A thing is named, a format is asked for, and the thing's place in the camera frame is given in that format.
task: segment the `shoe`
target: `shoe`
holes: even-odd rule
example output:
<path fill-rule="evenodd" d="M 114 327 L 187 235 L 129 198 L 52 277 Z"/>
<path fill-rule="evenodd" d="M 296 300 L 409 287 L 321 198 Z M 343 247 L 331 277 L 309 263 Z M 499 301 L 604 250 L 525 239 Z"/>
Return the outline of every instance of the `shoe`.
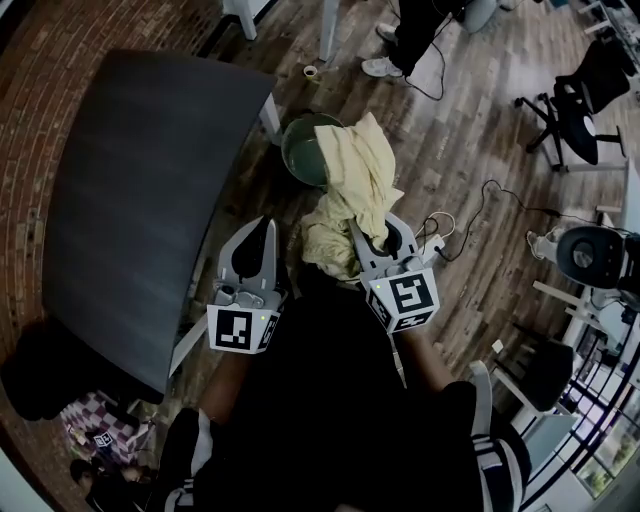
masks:
<path fill-rule="evenodd" d="M 531 249 L 531 254 L 533 254 L 533 257 L 537 260 L 543 260 L 544 258 L 540 256 L 534 249 L 534 247 L 536 246 L 536 242 L 538 241 L 538 235 L 536 235 L 533 231 L 527 231 L 525 238 L 527 239 L 527 243 L 529 244 L 529 248 Z"/>
<path fill-rule="evenodd" d="M 402 70 L 395 67 L 389 57 L 363 61 L 362 71 L 374 78 L 384 78 L 385 76 L 398 78 L 402 76 Z"/>
<path fill-rule="evenodd" d="M 398 44 L 398 38 L 396 36 L 396 28 L 388 25 L 387 23 L 378 23 L 376 26 L 376 34 L 378 34 L 387 43 Z"/>

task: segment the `towel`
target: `towel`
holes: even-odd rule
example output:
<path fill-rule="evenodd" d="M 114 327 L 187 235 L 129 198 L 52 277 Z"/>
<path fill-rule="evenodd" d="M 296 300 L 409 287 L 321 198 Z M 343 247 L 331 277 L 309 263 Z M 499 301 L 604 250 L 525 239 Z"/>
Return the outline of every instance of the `towel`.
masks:
<path fill-rule="evenodd" d="M 381 248 L 388 235 L 385 214 L 403 193 L 393 188 L 396 160 L 371 113 L 352 127 L 315 131 L 327 164 L 327 193 L 302 218 L 302 259 L 344 281 L 360 272 L 348 220 Z"/>

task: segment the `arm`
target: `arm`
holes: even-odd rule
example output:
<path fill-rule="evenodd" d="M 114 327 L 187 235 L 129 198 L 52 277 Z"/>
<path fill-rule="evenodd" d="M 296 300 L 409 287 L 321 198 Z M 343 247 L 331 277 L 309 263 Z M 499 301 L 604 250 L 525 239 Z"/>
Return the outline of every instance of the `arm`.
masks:
<path fill-rule="evenodd" d="M 200 397 L 198 407 L 210 420 L 224 425 L 231 417 L 242 384 L 251 366 L 252 356 L 224 352 Z"/>
<path fill-rule="evenodd" d="M 394 334 L 393 339 L 402 361 L 407 388 L 411 391 L 434 394 L 454 382 L 453 375 L 423 331 L 401 331 Z"/>

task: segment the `white cable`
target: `white cable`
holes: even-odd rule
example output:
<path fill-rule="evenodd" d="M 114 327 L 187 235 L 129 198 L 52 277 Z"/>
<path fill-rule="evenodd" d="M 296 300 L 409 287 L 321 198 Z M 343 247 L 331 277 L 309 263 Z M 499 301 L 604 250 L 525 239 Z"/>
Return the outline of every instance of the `white cable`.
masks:
<path fill-rule="evenodd" d="M 433 212 L 431 215 L 427 217 L 427 219 L 433 218 L 434 215 L 446 215 L 451 219 L 451 222 L 453 223 L 453 227 L 451 228 L 451 231 L 449 231 L 446 235 L 442 235 L 442 239 L 444 240 L 445 238 L 453 234 L 453 232 L 456 230 L 456 219 L 453 218 L 453 215 L 447 212 Z"/>

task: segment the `wooden floor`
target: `wooden floor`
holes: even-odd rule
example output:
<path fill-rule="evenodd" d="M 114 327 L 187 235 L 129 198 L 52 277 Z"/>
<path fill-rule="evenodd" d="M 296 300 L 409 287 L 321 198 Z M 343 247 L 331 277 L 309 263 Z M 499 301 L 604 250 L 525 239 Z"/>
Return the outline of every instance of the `wooden floor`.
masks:
<path fill-rule="evenodd" d="M 321 6 L 321 0 L 279 0 L 258 25 L 256 41 L 247 42 L 232 25 L 210 58 L 275 74 L 274 96 L 284 124 L 308 108 L 347 125 L 372 112 L 394 149 L 396 186 L 405 192 L 394 213 L 416 230 L 434 211 L 451 213 L 456 230 L 446 240 L 449 254 L 460 249 L 480 205 L 480 188 L 490 178 L 530 206 L 591 217 L 598 204 L 620 205 L 622 175 L 556 175 L 543 152 L 526 154 L 524 144 L 536 134 L 536 121 L 530 111 L 512 107 L 515 97 L 550 91 L 555 75 L 571 73 L 579 65 L 591 41 L 582 33 L 589 21 L 570 7 L 553 10 L 547 2 L 526 1 L 512 13 L 498 11 L 474 35 L 452 23 L 437 41 L 447 64 L 445 95 L 436 103 L 400 80 L 376 80 L 360 71 L 362 59 L 384 53 L 373 31 L 375 23 L 395 23 L 384 0 L 341 3 L 337 52 L 326 64 L 317 60 Z M 308 64 L 320 70 L 314 81 L 302 74 Z M 412 80 L 437 95 L 440 72 L 439 56 L 431 48 Z M 630 97 L 616 100 L 596 119 L 600 132 L 613 132 L 616 124 L 629 149 L 637 150 L 640 110 Z M 320 195 L 288 175 L 279 150 L 256 129 L 219 200 L 207 242 L 212 255 L 207 267 L 215 264 L 219 248 L 236 229 L 268 214 L 281 227 L 295 279 L 300 268 L 300 218 Z M 573 285 L 550 264 L 534 260 L 524 240 L 527 230 L 546 232 L 556 223 L 540 213 L 521 211 L 513 198 L 489 188 L 462 256 L 454 263 L 438 261 L 442 308 L 425 335 L 438 344 L 457 375 L 464 374 L 471 360 L 490 362 L 490 347 L 497 338 L 507 347 L 521 342 L 512 322 L 550 335 L 562 331 L 564 308 L 531 285 L 535 279 L 566 290 Z M 448 231 L 445 219 L 440 224 Z M 215 362 L 216 356 L 201 343 L 174 380 L 161 416 L 170 418 L 182 404 L 193 403 Z M 60 499 L 74 500 L 75 495 Z"/>

